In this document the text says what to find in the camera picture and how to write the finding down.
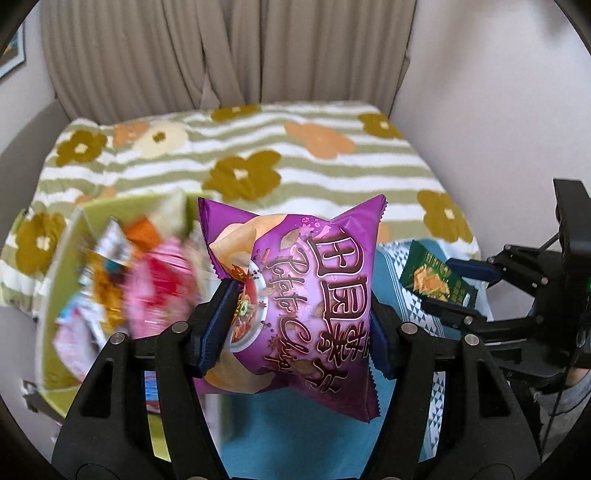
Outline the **person right hand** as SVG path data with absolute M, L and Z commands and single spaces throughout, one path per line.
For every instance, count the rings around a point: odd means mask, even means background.
M 578 384 L 589 372 L 589 369 L 571 368 L 567 374 L 565 385 L 570 388 Z

